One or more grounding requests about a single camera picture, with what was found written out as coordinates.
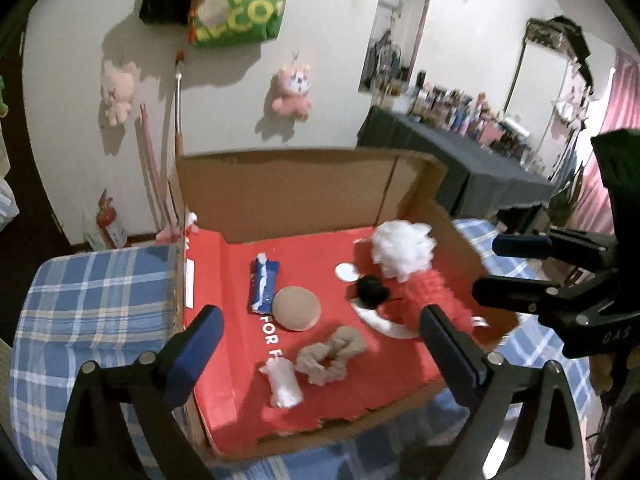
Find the red mesh bath pouf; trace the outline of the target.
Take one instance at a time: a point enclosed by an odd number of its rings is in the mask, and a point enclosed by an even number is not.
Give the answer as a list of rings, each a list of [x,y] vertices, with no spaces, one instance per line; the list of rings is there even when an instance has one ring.
[[[454,296],[439,271],[416,272],[407,281],[390,283],[388,288],[390,300],[384,304],[384,314],[408,330],[417,333],[423,308],[434,304],[448,316],[455,328],[465,333],[472,332],[472,311]]]

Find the white wardrobe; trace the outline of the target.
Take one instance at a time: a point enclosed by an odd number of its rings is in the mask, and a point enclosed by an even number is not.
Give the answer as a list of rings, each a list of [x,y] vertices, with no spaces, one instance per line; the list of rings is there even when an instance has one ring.
[[[529,144],[546,132],[556,103],[575,91],[581,100],[593,90],[591,51],[582,28],[564,15],[530,18],[506,104],[506,119]]]

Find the orange handled mop pole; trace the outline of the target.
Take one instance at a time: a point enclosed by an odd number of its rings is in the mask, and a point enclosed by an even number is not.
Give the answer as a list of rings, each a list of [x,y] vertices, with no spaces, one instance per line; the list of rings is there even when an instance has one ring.
[[[180,157],[183,153],[182,140],[182,69],[186,56],[183,50],[176,53],[175,58],[175,95],[174,95],[174,124],[175,124],[175,155]]]

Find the pale pink plush toy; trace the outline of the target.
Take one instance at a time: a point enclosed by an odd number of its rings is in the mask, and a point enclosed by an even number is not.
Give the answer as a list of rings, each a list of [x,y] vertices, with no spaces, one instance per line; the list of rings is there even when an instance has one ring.
[[[135,62],[116,66],[107,61],[103,67],[101,98],[105,106],[105,118],[110,127],[123,125],[134,106],[136,82],[140,68]]]

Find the blue white snack packet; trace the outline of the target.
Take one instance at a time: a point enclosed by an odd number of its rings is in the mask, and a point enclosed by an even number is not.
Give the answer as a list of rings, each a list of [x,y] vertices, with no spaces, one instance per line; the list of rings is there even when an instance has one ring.
[[[280,263],[270,260],[261,252],[254,260],[250,310],[256,314],[270,315],[276,294]]]

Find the pink stick against wall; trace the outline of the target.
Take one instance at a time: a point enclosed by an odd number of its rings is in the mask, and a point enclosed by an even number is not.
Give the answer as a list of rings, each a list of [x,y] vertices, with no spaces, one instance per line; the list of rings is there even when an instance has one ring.
[[[174,230],[172,229],[171,218],[168,212],[166,198],[162,193],[162,186],[160,185],[160,170],[157,167],[157,161],[154,154],[153,140],[151,136],[149,115],[146,111],[144,103],[140,104],[140,122],[142,125],[142,131],[144,135],[144,154],[146,158],[146,164],[151,175],[152,189],[155,196],[157,205],[160,206],[160,225],[162,228],[156,233],[155,241],[157,244],[169,244],[172,241]]]

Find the white mesh bath pouf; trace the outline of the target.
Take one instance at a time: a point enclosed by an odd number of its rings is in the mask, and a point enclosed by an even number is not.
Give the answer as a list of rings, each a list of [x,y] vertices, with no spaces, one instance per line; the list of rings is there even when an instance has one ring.
[[[388,280],[405,283],[412,274],[431,270],[437,240],[432,227],[407,220],[386,221],[371,236],[371,258]]]

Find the dark cloth side table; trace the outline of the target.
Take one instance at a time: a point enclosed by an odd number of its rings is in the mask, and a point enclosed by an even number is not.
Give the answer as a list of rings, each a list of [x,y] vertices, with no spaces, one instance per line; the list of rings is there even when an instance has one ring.
[[[381,107],[370,108],[357,144],[435,156],[446,166],[436,200],[454,218],[488,219],[503,209],[547,206],[552,197],[552,184],[515,160]]]

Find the green tote bag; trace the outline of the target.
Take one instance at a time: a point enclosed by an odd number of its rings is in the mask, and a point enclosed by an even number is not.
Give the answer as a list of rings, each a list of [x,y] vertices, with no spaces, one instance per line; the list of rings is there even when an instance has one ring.
[[[285,3],[286,0],[191,0],[190,45],[220,49],[276,39]]]

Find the beige knitted scrunchie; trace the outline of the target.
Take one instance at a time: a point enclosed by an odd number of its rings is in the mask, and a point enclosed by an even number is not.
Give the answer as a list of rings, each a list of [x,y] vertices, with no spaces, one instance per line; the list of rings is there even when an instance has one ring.
[[[325,342],[300,349],[294,370],[315,386],[341,382],[347,376],[348,362],[368,350],[366,338],[356,328],[340,326]]]

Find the pink curtain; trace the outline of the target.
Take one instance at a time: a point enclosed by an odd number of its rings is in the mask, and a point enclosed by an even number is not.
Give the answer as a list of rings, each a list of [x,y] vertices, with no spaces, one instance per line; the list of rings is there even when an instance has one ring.
[[[623,51],[616,52],[602,130],[590,143],[572,226],[621,240],[639,227],[639,62]]]

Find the red cardboard box tray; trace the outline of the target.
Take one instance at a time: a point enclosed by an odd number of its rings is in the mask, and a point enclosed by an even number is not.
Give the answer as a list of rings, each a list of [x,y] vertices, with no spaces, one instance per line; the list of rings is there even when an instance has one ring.
[[[188,403],[201,456],[297,452],[430,400],[444,383],[418,335],[421,299],[485,349],[514,329],[472,297],[484,266],[436,203],[444,175],[433,156],[366,148],[178,158],[196,218],[182,320],[224,316]]]

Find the blue plaid tablecloth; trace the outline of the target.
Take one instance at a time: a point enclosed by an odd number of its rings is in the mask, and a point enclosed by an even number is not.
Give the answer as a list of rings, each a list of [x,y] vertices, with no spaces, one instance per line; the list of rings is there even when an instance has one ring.
[[[124,365],[168,341],[175,247],[54,258],[40,266],[14,338],[9,404],[17,451],[53,479],[64,412],[83,362]],[[309,451],[217,467],[218,479],[395,479],[410,440],[454,436],[468,413],[449,391],[357,437]]]

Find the white fluffy plush toy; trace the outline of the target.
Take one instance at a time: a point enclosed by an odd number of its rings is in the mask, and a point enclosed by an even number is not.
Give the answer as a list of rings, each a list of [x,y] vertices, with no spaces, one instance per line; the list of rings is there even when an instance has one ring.
[[[295,408],[304,400],[302,389],[299,387],[294,364],[282,356],[269,358],[259,369],[268,379],[273,408]]]

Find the pink bear plush toy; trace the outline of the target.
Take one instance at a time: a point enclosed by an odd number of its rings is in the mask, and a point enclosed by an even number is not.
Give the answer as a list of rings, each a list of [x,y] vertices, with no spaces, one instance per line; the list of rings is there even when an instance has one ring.
[[[277,96],[272,110],[280,117],[293,117],[306,122],[311,109],[309,67],[285,66],[277,74]]]

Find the tan round powder puff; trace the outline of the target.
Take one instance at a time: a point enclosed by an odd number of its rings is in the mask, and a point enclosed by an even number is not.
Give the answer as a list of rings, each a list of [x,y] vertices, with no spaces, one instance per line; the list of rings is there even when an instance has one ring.
[[[304,332],[319,321],[321,304],[310,290],[299,286],[282,288],[274,296],[272,316],[286,330]]]

